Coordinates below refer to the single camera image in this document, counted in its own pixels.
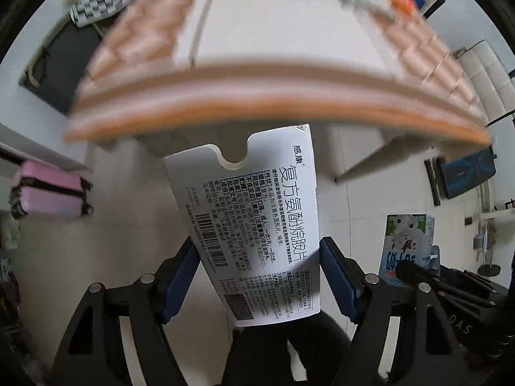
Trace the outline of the white padded chair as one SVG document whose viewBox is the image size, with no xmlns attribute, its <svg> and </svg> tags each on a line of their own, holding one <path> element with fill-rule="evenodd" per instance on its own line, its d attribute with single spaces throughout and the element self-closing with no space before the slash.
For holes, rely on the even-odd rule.
<svg viewBox="0 0 515 386">
<path fill-rule="evenodd" d="M 474 87 L 488 124 L 514 114 L 514 79 L 488 41 L 474 44 L 456 58 Z"/>
</svg>

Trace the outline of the white medicine box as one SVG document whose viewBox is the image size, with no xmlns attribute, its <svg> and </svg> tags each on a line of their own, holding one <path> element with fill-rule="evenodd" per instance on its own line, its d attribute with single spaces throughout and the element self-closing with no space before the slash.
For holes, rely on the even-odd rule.
<svg viewBox="0 0 515 386">
<path fill-rule="evenodd" d="M 207 144 L 163 160 L 176 203 L 238 327 L 320 312 L 317 179 L 311 129 L 250 135 L 238 163 Z"/>
</svg>

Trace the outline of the blue white milk carton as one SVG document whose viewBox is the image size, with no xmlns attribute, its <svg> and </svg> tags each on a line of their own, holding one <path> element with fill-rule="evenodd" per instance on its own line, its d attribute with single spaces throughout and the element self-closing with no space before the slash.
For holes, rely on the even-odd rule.
<svg viewBox="0 0 515 386">
<path fill-rule="evenodd" d="M 402 261 L 414 262 L 422 268 L 429 266 L 434 240 L 435 218 L 428 214 L 390 214 L 380 261 L 380 278 L 389 285 L 404 283 L 395 273 Z"/>
</svg>

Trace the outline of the pink suitcase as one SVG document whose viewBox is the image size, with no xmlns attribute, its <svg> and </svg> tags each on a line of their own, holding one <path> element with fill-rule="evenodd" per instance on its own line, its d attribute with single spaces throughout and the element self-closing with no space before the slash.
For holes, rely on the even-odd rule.
<svg viewBox="0 0 515 386">
<path fill-rule="evenodd" d="M 78 219 L 94 213 L 87 194 L 92 184 L 81 176 L 38 161 L 25 161 L 11 182 L 9 204 L 15 220 L 27 216 Z"/>
</svg>

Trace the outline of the checkered tablecloth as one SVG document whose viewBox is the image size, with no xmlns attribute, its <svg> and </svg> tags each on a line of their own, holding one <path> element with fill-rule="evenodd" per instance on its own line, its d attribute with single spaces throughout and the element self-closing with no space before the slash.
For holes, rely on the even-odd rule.
<svg viewBox="0 0 515 386">
<path fill-rule="evenodd" d="M 491 141 L 449 48 L 408 0 L 135 0 L 86 66 L 65 139 L 246 121 Z"/>
</svg>

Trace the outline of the dark folding bed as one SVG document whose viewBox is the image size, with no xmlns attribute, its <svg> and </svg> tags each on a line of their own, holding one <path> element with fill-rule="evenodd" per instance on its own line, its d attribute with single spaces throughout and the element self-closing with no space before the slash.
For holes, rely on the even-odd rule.
<svg viewBox="0 0 515 386">
<path fill-rule="evenodd" d="M 96 26 L 76 26 L 65 18 L 44 40 L 19 85 L 55 111 L 68 115 L 86 65 L 102 40 Z"/>
</svg>

